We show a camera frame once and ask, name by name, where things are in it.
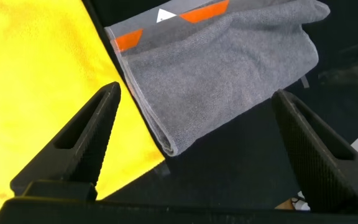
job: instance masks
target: black plastic part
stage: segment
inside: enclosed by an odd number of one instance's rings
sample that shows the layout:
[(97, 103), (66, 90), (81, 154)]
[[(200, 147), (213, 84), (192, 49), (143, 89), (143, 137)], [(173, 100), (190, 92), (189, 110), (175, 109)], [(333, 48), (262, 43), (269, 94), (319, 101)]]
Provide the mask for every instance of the black plastic part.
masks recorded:
[(118, 104), (118, 83), (102, 87), (12, 180), (15, 195), (35, 180), (96, 185)]
[(91, 183), (37, 180), (29, 185), (23, 196), (95, 201), (97, 194)]
[(358, 223), (358, 216), (280, 210), (150, 207), (106, 202), (16, 197), (0, 211), (0, 223)]
[(291, 93), (276, 92), (273, 108), (311, 211), (358, 213), (358, 152)]

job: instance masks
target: black surface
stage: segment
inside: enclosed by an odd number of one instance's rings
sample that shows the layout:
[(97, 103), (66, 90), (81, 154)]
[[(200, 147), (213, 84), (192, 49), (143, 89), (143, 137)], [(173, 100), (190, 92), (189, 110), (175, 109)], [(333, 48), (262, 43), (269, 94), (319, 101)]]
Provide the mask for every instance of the black surface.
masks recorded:
[[(139, 2), (142, 7), (147, 2), (147, 7), (153, 8), (160, 1), (83, 1), (109, 56), (124, 78), (103, 26), (136, 15), (141, 8), (137, 8)], [(321, 86), (318, 74), (358, 57), (358, 0), (322, 2), (331, 9), (328, 18), (303, 26), (320, 58), (318, 66), (306, 75), (311, 88), (304, 89), (301, 82), (296, 82), (287, 89), (352, 143), (358, 138), (358, 86)], [(132, 10), (116, 17), (120, 13), (116, 11), (122, 7)], [(157, 166), (106, 200), (273, 208), (299, 191), (270, 100), (201, 138), (182, 155), (166, 159), (165, 165)]]
[(84, 203), (58, 198), (19, 197), (5, 202), (5, 223), (358, 223), (358, 215), (314, 214), (279, 210), (229, 210)]
[(106, 200), (274, 208), (299, 191), (270, 100), (199, 139), (182, 155), (166, 158), (165, 163)]

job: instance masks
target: folded towel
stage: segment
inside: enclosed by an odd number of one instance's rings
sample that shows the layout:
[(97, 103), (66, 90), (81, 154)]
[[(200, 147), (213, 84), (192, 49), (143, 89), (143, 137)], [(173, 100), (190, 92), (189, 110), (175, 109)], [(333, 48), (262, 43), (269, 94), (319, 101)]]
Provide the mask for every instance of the folded towel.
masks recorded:
[(301, 25), (324, 19), (329, 8), (315, 0), (275, 3), (249, 9), (226, 0), (128, 34), (132, 42), (112, 41), (169, 156), (316, 66), (317, 51)]
[(152, 169), (163, 156), (80, 0), (0, 0), (0, 209), (13, 196), (12, 178), (113, 81), (120, 82), (122, 95), (98, 198)]

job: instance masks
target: yellow towel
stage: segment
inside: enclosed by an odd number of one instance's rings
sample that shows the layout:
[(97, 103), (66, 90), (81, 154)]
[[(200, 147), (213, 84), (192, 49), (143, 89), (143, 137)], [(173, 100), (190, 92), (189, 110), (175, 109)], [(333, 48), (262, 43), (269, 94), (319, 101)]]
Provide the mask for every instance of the yellow towel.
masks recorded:
[(0, 0), (0, 208), (11, 179), (103, 85), (122, 100), (101, 199), (163, 161), (80, 0)]

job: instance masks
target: gray towel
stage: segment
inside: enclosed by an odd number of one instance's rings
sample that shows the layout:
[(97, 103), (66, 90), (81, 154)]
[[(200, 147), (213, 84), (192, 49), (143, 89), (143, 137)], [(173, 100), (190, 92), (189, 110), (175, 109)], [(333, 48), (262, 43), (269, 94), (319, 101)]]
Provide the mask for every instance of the gray towel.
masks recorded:
[(145, 29), (133, 49), (117, 52), (169, 156), (316, 66), (317, 51), (301, 24), (324, 19), (329, 8), (315, 0), (284, 1), (264, 7), (231, 0), (225, 14), (197, 24), (173, 17)]

